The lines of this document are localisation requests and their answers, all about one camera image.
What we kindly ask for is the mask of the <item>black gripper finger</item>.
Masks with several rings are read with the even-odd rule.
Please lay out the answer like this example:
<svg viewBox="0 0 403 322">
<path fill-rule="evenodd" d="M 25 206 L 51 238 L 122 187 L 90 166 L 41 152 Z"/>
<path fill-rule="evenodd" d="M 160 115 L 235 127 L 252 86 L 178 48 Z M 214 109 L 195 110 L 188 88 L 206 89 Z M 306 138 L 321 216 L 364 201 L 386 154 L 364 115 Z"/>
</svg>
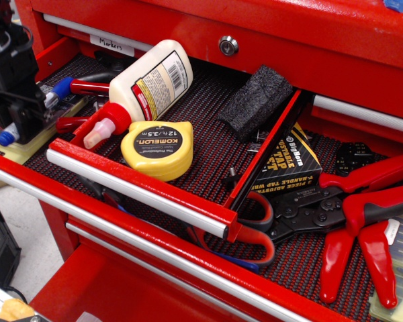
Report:
<svg viewBox="0 0 403 322">
<path fill-rule="evenodd" d="M 39 104 L 16 101 L 11 104 L 11 123 L 5 127 L 5 144 L 28 144 L 46 127 Z"/>
</svg>

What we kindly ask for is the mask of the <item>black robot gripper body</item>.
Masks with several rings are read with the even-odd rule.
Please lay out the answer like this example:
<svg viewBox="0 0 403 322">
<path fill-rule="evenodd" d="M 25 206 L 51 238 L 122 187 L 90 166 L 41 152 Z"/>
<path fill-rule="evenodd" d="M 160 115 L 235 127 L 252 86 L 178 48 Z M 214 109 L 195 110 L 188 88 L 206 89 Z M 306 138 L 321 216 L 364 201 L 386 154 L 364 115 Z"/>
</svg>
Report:
<svg viewBox="0 0 403 322">
<path fill-rule="evenodd" d="M 9 1 L 0 1 L 0 126 L 43 120 L 45 94 L 36 84 L 39 71 L 31 30 L 12 22 Z"/>
</svg>

